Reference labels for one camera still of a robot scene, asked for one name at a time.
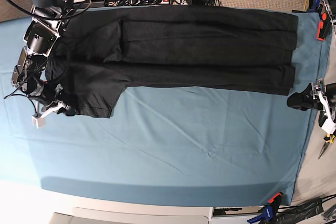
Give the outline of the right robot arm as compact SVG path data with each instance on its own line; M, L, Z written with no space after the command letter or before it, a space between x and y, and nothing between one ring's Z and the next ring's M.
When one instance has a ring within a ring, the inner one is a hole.
M33 104L34 118L40 119L48 112L73 116L75 109L62 91L59 81L43 81L40 77L48 66L50 53L57 40L66 31L69 21L79 16L74 0L31 0L31 11L17 9L32 21L24 35L25 45L13 70L11 83L15 90L11 96L20 95Z

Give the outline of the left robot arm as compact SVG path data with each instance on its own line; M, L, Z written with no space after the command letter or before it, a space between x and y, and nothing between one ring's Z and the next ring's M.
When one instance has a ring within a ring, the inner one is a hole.
M335 32L335 0L317 1L321 7L316 39L323 41L329 32ZM300 111L319 111L320 127L328 123L335 126L335 83L325 84L322 78L318 79L309 84L304 91L292 94L287 100L287 106Z

